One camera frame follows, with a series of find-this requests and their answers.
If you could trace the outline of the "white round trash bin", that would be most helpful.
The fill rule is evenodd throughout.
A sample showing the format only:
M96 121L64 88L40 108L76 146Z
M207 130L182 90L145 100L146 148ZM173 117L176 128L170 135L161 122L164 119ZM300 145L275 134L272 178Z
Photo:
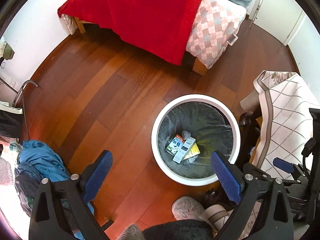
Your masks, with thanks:
M174 161L167 148L176 135L184 132L195 139L200 152L194 157ZM219 100L202 94L180 96L169 102L157 116L151 147L159 168L173 181L187 186L204 186L218 180L211 167L211 154L220 151L231 163L240 152L240 129L229 108Z

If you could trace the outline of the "yellow packet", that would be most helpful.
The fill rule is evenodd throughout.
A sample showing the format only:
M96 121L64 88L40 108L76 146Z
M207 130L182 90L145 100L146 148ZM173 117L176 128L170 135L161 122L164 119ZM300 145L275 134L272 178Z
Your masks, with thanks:
M200 150L197 146L197 143L193 144L192 148L190 149L190 151L186 154L186 156L183 158L183 160L189 159L189 158L193 158L195 156L198 156L200 154Z

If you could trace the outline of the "black bin liner bag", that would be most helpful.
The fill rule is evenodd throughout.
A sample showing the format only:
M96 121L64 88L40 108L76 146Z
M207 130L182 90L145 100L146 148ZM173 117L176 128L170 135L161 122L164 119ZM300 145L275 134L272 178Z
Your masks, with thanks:
M197 157L173 161L165 151L172 138L183 131L196 139L200 154ZM205 102L185 102L174 107L164 117L157 135L158 149L167 167L175 174L189 179L207 178L214 174L211 154L220 151L229 158L233 149L232 127L223 113Z

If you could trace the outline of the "grey fuzzy slipper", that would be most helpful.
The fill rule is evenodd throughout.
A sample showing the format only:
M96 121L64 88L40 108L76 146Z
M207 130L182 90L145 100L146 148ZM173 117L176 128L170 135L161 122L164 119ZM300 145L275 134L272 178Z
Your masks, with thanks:
M184 196L172 204L171 211L176 220L199 219L204 207L194 198Z

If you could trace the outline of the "white blue small box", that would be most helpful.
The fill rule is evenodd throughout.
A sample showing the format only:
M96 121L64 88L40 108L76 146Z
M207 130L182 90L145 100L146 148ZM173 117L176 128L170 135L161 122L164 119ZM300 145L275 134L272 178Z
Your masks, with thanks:
M196 139L189 137L188 139L185 140L183 146L181 149L175 154L173 161L176 163L180 163L183 161L183 158L186 156L186 154L190 151L192 148L193 144L196 143Z

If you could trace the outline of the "blue jacket pile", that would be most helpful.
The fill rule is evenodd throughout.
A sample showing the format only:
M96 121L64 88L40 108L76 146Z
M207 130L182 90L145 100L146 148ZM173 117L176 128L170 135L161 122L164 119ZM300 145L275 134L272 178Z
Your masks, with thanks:
M15 189L23 211L30 216L40 182L48 178L52 182L70 177L60 156L47 144L38 140L25 140L17 157Z

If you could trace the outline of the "white dotted tablecloth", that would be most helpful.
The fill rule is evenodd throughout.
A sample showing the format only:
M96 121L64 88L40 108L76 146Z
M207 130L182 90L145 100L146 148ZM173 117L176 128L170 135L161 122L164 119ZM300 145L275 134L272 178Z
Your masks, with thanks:
M253 93L240 103L248 111L255 105L261 108L261 135L253 164L274 178L292 179L291 174L275 167L273 160L278 157L296 165L302 163L304 145L313 136L309 109L319 108L319 101L295 72L264 70L253 85Z

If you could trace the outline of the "green white milk carton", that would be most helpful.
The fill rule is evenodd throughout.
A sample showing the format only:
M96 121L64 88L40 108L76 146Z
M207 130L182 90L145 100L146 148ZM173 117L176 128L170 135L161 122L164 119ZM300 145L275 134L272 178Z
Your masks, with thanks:
M165 148L165 151L170 155L174 156L183 146L185 140L180 135L176 134L170 143Z

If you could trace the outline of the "white door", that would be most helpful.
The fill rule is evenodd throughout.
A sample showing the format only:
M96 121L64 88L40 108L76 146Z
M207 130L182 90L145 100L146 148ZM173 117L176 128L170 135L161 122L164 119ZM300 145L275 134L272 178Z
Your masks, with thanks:
M295 0L255 0L249 16L256 26L288 46L304 23L306 13Z

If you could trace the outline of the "pink checkered mattress sheet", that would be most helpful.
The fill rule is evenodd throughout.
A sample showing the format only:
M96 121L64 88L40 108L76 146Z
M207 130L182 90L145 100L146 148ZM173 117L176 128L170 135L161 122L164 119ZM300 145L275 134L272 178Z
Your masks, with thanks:
M224 53L228 40L238 34L246 8L229 0L202 0L197 10L186 51L207 69Z

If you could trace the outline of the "red blanket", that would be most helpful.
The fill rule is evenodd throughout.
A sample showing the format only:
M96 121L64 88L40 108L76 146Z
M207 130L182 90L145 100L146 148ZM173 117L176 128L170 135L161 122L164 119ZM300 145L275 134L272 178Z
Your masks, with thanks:
M67 0L57 10L180 65L202 0Z

